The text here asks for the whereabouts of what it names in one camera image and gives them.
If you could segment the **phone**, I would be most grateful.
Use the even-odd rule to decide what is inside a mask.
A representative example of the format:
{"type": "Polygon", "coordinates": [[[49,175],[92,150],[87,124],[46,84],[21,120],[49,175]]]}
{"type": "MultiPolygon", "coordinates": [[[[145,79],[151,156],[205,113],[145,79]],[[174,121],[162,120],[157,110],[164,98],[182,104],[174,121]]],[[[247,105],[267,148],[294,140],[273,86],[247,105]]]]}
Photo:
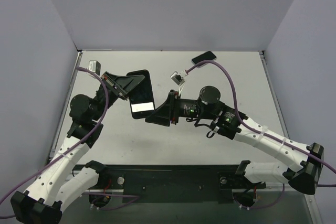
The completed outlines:
{"type": "Polygon", "coordinates": [[[199,65],[199,63],[201,61],[205,61],[205,60],[214,61],[216,59],[217,59],[217,57],[212,51],[206,51],[206,52],[202,53],[201,55],[192,58],[191,62],[193,63],[193,65],[197,65],[197,68],[201,68],[204,65],[206,65],[206,63],[203,63],[202,65],[199,65]]]}

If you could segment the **black smartphone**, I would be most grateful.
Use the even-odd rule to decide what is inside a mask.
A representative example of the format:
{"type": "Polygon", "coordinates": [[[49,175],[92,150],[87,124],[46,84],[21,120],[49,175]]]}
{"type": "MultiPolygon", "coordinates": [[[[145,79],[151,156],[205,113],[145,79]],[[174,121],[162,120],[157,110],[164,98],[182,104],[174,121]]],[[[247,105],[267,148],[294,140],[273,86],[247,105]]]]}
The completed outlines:
{"type": "Polygon", "coordinates": [[[150,73],[147,70],[138,70],[127,73],[127,76],[143,75],[144,80],[135,87],[129,96],[132,118],[144,119],[155,110],[154,96],[150,73]]]}

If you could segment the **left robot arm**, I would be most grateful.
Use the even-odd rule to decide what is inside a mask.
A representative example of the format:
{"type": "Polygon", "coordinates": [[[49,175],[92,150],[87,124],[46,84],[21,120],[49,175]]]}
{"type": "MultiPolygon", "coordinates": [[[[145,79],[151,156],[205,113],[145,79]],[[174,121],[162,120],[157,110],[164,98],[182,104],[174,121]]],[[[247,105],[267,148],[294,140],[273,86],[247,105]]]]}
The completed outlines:
{"type": "Polygon", "coordinates": [[[144,81],[142,74],[115,76],[108,72],[98,77],[100,87],[94,98],[84,94],[70,102],[71,127],[51,162],[23,192],[16,191],[10,203],[15,218],[21,223],[59,223],[64,211],[89,188],[104,187],[108,182],[107,167],[91,161],[67,180],[78,161],[93,147],[102,131],[102,119],[117,99],[129,94],[144,81]]]}

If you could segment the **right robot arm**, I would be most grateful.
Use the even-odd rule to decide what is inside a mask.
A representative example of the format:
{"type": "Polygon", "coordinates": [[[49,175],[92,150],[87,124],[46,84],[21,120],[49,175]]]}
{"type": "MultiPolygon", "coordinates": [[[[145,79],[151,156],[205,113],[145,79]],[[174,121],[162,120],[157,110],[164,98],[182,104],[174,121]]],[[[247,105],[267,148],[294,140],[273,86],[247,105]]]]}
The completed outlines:
{"type": "Polygon", "coordinates": [[[250,183],[288,184],[296,191],[313,195],[316,192],[323,165],[323,147],[297,143],[278,135],[268,127],[256,123],[241,112],[220,101],[220,91],[213,86],[200,90],[198,99],[182,99],[171,90],[165,102],[145,121],[161,126],[177,124],[179,118],[202,126],[201,120],[210,120],[207,138],[214,135],[250,145],[276,159],[274,163],[242,161],[235,173],[235,182],[241,187],[250,183]]]}

